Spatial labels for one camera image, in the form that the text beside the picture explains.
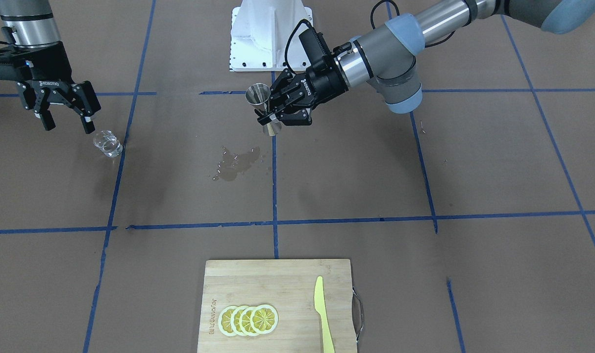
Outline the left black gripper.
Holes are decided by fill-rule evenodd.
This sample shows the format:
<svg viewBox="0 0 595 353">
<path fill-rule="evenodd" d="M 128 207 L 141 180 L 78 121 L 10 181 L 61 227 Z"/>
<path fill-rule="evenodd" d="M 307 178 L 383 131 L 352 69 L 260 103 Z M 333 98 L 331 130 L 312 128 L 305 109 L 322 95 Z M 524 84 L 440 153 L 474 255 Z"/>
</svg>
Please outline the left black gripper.
<svg viewBox="0 0 595 353">
<path fill-rule="evenodd" d="M 338 69 L 292 74 L 285 69 L 273 81 L 269 99 L 269 113 L 257 118 L 260 125 L 269 122 L 271 114 L 285 126 L 310 126 L 309 110 L 348 91 L 348 86 Z"/>
</svg>

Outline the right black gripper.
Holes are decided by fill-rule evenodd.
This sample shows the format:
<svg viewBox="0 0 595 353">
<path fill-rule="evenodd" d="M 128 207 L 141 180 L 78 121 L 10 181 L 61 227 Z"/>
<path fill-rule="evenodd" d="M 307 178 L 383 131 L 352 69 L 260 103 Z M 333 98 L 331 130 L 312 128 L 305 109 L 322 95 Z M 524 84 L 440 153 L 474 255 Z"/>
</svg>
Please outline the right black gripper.
<svg viewBox="0 0 595 353">
<path fill-rule="evenodd" d="M 100 102 L 89 81 L 73 80 L 62 42 L 36 48 L 1 48 L 0 80 L 15 82 L 22 106 L 37 111 L 44 130 L 56 127 L 49 106 L 57 104 L 78 111 L 85 134 L 94 132 L 92 116 L 101 110 Z"/>
</svg>

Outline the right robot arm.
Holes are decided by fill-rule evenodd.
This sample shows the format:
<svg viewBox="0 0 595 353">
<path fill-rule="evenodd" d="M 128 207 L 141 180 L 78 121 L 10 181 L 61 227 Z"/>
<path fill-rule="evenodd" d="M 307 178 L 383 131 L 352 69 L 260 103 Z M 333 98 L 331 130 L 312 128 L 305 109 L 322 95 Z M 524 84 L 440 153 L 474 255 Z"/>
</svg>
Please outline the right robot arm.
<svg viewBox="0 0 595 353">
<path fill-rule="evenodd" d="M 72 78 L 64 43 L 47 0 L 0 0 L 0 80 L 15 82 L 26 110 L 40 119 L 45 130 L 55 127 L 53 104 L 80 116 L 84 131 L 94 132 L 92 116 L 101 108 L 89 81 Z"/>
</svg>

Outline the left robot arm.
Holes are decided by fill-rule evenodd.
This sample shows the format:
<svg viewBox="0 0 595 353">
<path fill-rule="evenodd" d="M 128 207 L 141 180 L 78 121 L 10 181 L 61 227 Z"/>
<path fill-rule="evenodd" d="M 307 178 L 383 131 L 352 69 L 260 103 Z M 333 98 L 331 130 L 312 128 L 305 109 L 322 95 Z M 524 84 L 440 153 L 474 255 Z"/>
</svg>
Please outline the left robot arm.
<svg viewBox="0 0 595 353">
<path fill-rule="evenodd" d="M 310 62 L 304 73 L 286 67 L 271 85 L 268 101 L 257 111 L 260 125 L 309 126 L 311 110 L 369 83 L 387 107 L 405 114 L 421 103 L 417 56 L 447 40 L 475 20 L 503 14 L 542 31 L 565 34 L 588 20 L 595 0 L 442 0 L 419 14 L 398 14 L 369 33 L 329 49 L 308 20 L 300 43 Z"/>
</svg>

